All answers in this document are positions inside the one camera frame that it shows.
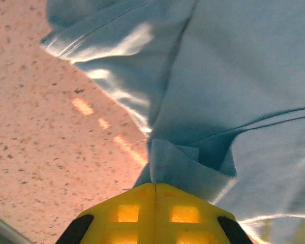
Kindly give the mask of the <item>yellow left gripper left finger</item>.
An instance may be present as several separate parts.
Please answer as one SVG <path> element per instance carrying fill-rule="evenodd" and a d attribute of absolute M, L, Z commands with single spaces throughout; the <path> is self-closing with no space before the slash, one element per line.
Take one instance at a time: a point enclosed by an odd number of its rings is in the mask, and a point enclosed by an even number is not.
<path fill-rule="evenodd" d="M 155 192 L 143 184 L 81 212 L 57 243 L 154 243 Z"/>

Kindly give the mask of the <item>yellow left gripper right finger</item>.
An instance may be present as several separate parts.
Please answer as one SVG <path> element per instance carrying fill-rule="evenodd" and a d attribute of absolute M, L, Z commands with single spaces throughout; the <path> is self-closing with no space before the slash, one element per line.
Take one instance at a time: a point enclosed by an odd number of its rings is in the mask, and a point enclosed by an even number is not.
<path fill-rule="evenodd" d="M 167 184 L 156 184 L 155 243 L 252 243 L 233 214 Z"/>

